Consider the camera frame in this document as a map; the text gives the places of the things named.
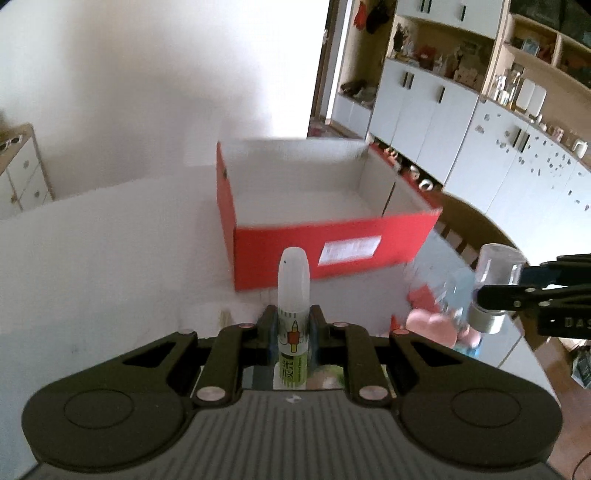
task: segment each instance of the red box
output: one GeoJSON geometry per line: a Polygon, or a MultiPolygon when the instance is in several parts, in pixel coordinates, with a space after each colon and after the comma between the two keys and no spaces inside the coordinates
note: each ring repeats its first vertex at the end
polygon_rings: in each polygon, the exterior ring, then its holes
{"type": "Polygon", "coordinates": [[[277,286],[283,250],[310,277],[414,259],[432,208],[361,140],[250,140],[217,145],[217,204],[236,290],[277,286]]]}

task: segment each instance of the white cabinet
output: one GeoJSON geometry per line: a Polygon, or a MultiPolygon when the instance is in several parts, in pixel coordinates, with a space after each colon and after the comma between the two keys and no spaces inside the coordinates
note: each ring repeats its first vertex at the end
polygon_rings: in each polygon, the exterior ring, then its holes
{"type": "Polygon", "coordinates": [[[477,101],[457,83],[386,59],[369,132],[443,183],[477,101]]]}
{"type": "Polygon", "coordinates": [[[441,78],[437,82],[437,105],[416,163],[445,183],[472,119],[478,94],[441,78]]]}
{"type": "Polygon", "coordinates": [[[331,119],[361,138],[365,138],[367,134],[370,116],[371,110],[350,98],[341,94],[337,94],[335,97],[335,106],[331,119]]]}
{"type": "Polygon", "coordinates": [[[349,117],[349,123],[347,128],[354,134],[357,134],[361,138],[365,139],[368,133],[369,117],[371,116],[371,110],[364,106],[352,102],[351,115],[349,117]]]}
{"type": "Polygon", "coordinates": [[[406,88],[391,145],[402,155],[416,161],[437,106],[439,80],[435,75],[409,67],[406,88]]]}
{"type": "Polygon", "coordinates": [[[398,0],[396,13],[495,38],[503,0],[398,0]]]}
{"type": "Polygon", "coordinates": [[[348,124],[351,117],[351,103],[351,100],[338,93],[335,97],[335,106],[330,119],[343,126],[348,124]]]}
{"type": "MultiPolygon", "coordinates": [[[[437,0],[398,0],[396,5],[396,14],[403,17],[414,17],[427,19],[433,10],[433,2],[437,0]]],[[[435,20],[436,15],[431,16],[430,20],[435,20]]]]}
{"type": "Polygon", "coordinates": [[[28,140],[7,168],[14,190],[19,197],[25,190],[29,180],[31,180],[37,165],[39,165],[39,161],[37,160],[35,145],[32,140],[28,140]]]}
{"type": "Polygon", "coordinates": [[[0,143],[9,144],[0,154],[0,220],[52,202],[33,127],[26,124],[10,130],[0,143]]]}
{"type": "Polygon", "coordinates": [[[570,178],[544,223],[544,233],[554,238],[547,249],[545,260],[553,260],[558,255],[589,253],[591,171],[582,163],[574,165],[570,178]]]}
{"type": "Polygon", "coordinates": [[[532,264],[552,260],[553,228],[547,222],[577,161],[543,133],[529,127],[523,153],[507,172],[486,215],[532,264]]]}
{"type": "Polygon", "coordinates": [[[10,218],[17,213],[21,213],[21,207],[17,196],[14,195],[8,174],[5,172],[0,175],[0,220],[10,218]]]}
{"type": "Polygon", "coordinates": [[[41,166],[37,166],[35,173],[31,177],[27,188],[20,197],[20,202],[23,210],[31,210],[33,208],[43,205],[43,201],[48,194],[47,184],[43,176],[41,166]]]}
{"type": "Polygon", "coordinates": [[[460,22],[452,26],[495,38],[502,10],[503,0],[462,0],[459,8],[460,22]]]}
{"type": "Polygon", "coordinates": [[[528,126],[494,102],[480,101],[443,190],[485,213],[525,148],[528,126]]]}
{"type": "Polygon", "coordinates": [[[390,59],[384,62],[369,132],[388,145],[392,143],[400,117],[409,75],[410,68],[406,64],[390,59]]]}

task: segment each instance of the floor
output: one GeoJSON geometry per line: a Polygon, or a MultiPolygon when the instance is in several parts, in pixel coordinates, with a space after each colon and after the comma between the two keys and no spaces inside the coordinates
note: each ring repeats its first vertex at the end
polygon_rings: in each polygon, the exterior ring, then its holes
{"type": "Polygon", "coordinates": [[[334,128],[326,125],[324,121],[317,118],[310,118],[310,125],[308,127],[308,138],[310,137],[342,137],[334,128]]]}
{"type": "MultiPolygon", "coordinates": [[[[570,480],[576,464],[591,450],[591,391],[570,378],[569,354],[558,339],[550,339],[535,355],[558,396],[564,418],[550,464],[570,480]]],[[[591,458],[581,465],[575,477],[575,480],[589,479],[591,458]]]]}

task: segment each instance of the cabinet handle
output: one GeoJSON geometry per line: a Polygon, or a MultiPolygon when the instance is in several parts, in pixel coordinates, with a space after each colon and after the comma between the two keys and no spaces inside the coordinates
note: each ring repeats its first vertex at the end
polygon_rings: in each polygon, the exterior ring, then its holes
{"type": "Polygon", "coordinates": [[[515,137],[515,140],[513,141],[513,148],[515,148],[515,146],[517,145],[517,141],[519,140],[520,136],[521,136],[521,128],[517,132],[517,136],[515,137]]]}
{"type": "Polygon", "coordinates": [[[523,142],[523,147],[521,147],[521,150],[519,150],[519,153],[523,153],[524,152],[527,143],[530,141],[530,136],[531,135],[529,135],[529,134],[527,135],[527,138],[525,139],[525,142],[523,142]]]}

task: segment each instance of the wooden chair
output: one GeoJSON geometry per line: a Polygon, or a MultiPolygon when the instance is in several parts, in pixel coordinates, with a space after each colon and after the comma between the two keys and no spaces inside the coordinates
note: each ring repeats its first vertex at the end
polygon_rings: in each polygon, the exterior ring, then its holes
{"type": "Polygon", "coordinates": [[[466,202],[438,191],[428,192],[425,197],[443,208],[436,229],[472,269],[476,268],[482,245],[502,244],[516,248],[499,227],[466,202]]]}

